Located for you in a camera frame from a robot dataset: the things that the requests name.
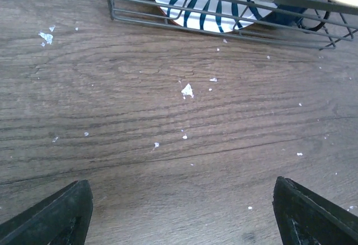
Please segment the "grey wire dish rack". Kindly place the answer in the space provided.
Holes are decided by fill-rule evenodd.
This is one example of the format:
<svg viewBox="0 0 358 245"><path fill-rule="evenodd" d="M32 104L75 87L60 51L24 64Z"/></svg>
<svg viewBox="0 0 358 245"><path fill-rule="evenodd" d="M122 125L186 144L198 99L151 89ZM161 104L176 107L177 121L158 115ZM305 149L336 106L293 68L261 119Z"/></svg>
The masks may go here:
<svg viewBox="0 0 358 245"><path fill-rule="evenodd" d="M107 0L112 20L225 39L334 49L357 39L357 13L332 0Z"/></svg>

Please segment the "dark blue mug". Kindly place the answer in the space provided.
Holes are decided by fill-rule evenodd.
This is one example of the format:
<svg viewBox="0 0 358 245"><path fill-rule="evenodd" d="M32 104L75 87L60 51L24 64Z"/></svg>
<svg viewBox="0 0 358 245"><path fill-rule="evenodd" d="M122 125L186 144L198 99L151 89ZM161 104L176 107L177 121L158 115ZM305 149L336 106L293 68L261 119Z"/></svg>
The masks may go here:
<svg viewBox="0 0 358 245"><path fill-rule="evenodd" d="M287 6L287 5L278 5L277 8L280 10L286 10L299 14L303 14L307 10L307 8ZM310 30L310 31L318 31L326 24L325 22L320 22L316 27L306 27L302 24L302 20L303 17L286 15L278 12L271 12L268 16L262 19L262 21L265 22L275 23L279 25L286 25L286 26L291 25L293 22L295 22L298 28L304 30Z"/></svg>

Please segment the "white blue striped plate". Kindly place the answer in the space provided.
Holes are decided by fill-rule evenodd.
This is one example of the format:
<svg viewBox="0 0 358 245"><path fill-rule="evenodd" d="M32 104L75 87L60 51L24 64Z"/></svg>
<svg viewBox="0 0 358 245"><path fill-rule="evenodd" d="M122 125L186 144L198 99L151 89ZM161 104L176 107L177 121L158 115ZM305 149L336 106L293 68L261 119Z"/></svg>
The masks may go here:
<svg viewBox="0 0 358 245"><path fill-rule="evenodd" d="M161 7L173 22L187 28L211 32L231 32L253 24L270 10L219 0L155 0L175 8Z"/></svg>

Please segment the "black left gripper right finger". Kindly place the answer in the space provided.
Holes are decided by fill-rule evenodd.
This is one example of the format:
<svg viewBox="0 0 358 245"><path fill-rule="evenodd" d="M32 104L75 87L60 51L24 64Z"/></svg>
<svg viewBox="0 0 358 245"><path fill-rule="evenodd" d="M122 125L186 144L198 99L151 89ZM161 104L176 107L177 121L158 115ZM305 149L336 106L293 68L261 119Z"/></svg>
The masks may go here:
<svg viewBox="0 0 358 245"><path fill-rule="evenodd" d="M273 209L283 244L357 244L357 216L282 176Z"/></svg>

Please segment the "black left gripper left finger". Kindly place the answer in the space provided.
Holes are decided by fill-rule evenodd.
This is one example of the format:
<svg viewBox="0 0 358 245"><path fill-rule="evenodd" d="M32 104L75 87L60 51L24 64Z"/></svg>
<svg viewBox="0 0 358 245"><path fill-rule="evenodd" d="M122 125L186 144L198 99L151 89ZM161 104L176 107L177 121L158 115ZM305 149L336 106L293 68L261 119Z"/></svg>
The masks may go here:
<svg viewBox="0 0 358 245"><path fill-rule="evenodd" d="M74 181L1 224L1 244L84 244L93 212L87 180Z"/></svg>

